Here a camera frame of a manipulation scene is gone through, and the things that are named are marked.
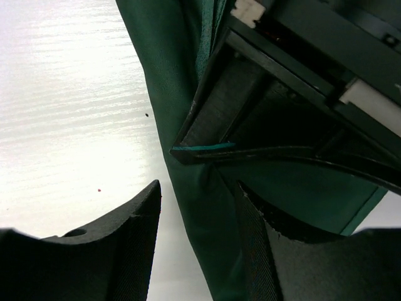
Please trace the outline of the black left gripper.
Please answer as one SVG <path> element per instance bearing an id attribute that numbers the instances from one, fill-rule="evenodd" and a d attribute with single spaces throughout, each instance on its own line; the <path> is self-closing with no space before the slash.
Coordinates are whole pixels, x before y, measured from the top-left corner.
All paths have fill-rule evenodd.
<path id="1" fill-rule="evenodd" d="M 194 158 L 301 162 L 400 191 L 400 2 L 236 1 L 231 16 L 273 77 L 273 147 Z"/>

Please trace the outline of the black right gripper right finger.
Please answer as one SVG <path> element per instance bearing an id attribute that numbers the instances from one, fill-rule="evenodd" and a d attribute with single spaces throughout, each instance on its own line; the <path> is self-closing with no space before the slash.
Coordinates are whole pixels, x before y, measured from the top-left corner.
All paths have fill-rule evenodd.
<path id="1" fill-rule="evenodd" d="M 400 299 L 399 229 L 330 233 L 242 182 L 235 201 L 249 300 Z"/>

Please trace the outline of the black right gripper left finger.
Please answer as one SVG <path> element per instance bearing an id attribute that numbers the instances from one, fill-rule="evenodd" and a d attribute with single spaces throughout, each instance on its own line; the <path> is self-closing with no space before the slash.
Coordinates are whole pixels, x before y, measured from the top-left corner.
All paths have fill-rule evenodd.
<path id="1" fill-rule="evenodd" d="M 1 230 L 2 300 L 145 300 L 161 209 L 152 181 L 133 199 L 63 236 Z"/>

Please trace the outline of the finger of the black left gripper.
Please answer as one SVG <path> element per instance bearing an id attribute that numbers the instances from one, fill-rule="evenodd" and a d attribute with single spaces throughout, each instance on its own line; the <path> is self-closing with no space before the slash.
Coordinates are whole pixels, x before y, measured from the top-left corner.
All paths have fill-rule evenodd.
<path id="1" fill-rule="evenodd" d="M 229 28 L 214 50 L 170 153 L 183 164 L 243 160 L 273 147 L 273 77 L 256 60 L 256 32 Z"/>

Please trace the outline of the dark green cloth napkin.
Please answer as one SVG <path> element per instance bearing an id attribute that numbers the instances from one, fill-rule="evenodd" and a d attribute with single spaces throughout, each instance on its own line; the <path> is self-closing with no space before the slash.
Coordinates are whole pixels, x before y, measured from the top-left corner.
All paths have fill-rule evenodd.
<path id="1" fill-rule="evenodd" d="M 386 195 L 357 177 L 310 165 L 245 161 L 185 166 L 170 150 L 233 1 L 118 1 L 142 64 L 187 236 L 214 300 L 246 300 L 234 208 L 242 180 L 264 200 L 324 230 L 350 235 Z"/>

